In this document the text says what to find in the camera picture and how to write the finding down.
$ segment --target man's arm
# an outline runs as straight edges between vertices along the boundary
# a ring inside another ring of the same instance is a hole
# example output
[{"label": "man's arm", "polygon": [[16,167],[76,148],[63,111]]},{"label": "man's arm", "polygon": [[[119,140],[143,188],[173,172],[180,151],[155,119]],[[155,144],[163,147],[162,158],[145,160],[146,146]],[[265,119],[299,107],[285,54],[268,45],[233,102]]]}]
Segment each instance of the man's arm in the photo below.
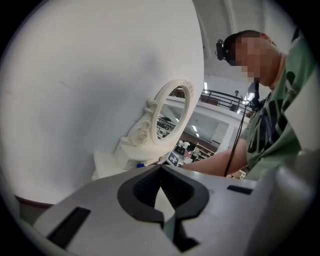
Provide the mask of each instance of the man's arm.
[{"label": "man's arm", "polygon": [[[232,148],[224,152],[215,154],[207,159],[184,164],[181,168],[196,171],[203,174],[211,174],[216,176],[223,176],[227,168],[227,164],[231,155]],[[236,144],[228,174],[239,171],[247,166],[247,142],[240,138]]]}]

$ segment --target green t-shirt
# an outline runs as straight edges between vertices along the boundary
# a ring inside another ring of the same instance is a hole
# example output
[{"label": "green t-shirt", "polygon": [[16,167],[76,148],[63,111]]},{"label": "green t-shirt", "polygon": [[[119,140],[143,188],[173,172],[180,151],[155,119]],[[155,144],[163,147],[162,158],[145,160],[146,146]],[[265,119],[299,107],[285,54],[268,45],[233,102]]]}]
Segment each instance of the green t-shirt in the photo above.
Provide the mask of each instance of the green t-shirt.
[{"label": "green t-shirt", "polygon": [[246,179],[258,180],[263,172],[295,157],[301,150],[298,139],[284,115],[308,78],[316,60],[304,38],[297,38],[286,56],[285,66],[275,89],[266,97],[262,109],[251,117],[240,135],[247,141]]}]

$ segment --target oval mirror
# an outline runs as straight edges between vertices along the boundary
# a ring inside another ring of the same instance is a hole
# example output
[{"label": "oval mirror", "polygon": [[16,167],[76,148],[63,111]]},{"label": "oval mirror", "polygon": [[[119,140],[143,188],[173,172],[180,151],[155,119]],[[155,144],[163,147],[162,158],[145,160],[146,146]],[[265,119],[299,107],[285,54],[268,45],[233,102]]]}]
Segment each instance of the oval mirror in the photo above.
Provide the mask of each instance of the oval mirror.
[{"label": "oval mirror", "polygon": [[[161,140],[167,137],[178,126],[179,121],[182,117],[183,110],[186,107],[185,95],[185,89],[181,86],[178,86],[167,96],[166,100],[162,105],[156,123],[156,135],[158,139]],[[179,109],[181,109],[181,111],[177,111],[177,108],[173,107],[172,104],[170,104],[171,102],[176,101],[180,102],[179,105],[181,107]]]}]

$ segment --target white ornate mirror frame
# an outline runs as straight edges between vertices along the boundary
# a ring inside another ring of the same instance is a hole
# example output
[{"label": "white ornate mirror frame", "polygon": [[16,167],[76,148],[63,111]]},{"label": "white ornate mirror frame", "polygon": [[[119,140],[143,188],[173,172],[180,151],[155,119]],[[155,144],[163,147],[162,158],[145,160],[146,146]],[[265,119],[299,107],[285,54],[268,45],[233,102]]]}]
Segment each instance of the white ornate mirror frame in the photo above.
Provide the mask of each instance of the white ornate mirror frame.
[{"label": "white ornate mirror frame", "polygon": [[[185,104],[181,118],[173,131],[165,138],[158,139],[157,121],[159,113],[169,94],[177,87],[184,90]],[[137,164],[149,165],[165,153],[171,151],[187,125],[190,116],[190,102],[194,96],[194,85],[184,79],[168,82],[157,94],[155,99],[147,101],[144,115],[130,129],[127,136],[121,137],[114,152],[120,168],[129,170]]]},{"label": "white ornate mirror frame", "polygon": [[[177,87],[182,87],[183,91],[184,91],[184,108],[180,117],[180,120],[177,124],[177,126],[173,129],[173,131],[170,132],[170,134],[168,136],[166,136],[165,138],[159,139],[157,136],[157,122],[158,122],[158,116],[161,112],[161,109],[163,107],[163,105],[165,104],[168,96],[170,95],[170,93],[176,89]],[[177,137],[177,135],[180,137],[180,128],[183,127],[183,129],[185,129],[186,126],[186,116],[187,116],[187,112],[188,109],[190,107],[190,102],[191,102],[191,98],[193,97],[194,94],[194,86],[193,84],[191,84],[190,82],[183,80],[183,79],[175,79],[172,80],[170,82],[168,82],[161,90],[160,92],[157,94],[157,96],[155,97],[155,101],[157,102],[157,108],[155,109],[153,115],[152,115],[152,119],[151,119],[151,127],[150,127],[150,135],[152,138],[152,141],[154,144],[156,145],[167,145],[167,144],[171,144],[175,138]]]}]

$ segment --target railing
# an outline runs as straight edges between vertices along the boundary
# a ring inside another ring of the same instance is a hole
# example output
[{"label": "railing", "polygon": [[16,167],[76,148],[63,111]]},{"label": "railing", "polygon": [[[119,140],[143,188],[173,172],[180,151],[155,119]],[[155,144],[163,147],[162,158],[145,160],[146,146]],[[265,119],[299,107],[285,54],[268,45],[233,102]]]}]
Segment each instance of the railing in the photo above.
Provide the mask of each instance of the railing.
[{"label": "railing", "polygon": [[[169,94],[169,96],[184,98],[185,93],[182,88],[177,87]],[[244,100],[242,98],[216,90],[203,90],[199,101],[228,109],[239,115],[243,114],[244,111],[246,115],[251,112],[251,108],[247,107],[245,109],[245,104],[243,104]]]}]

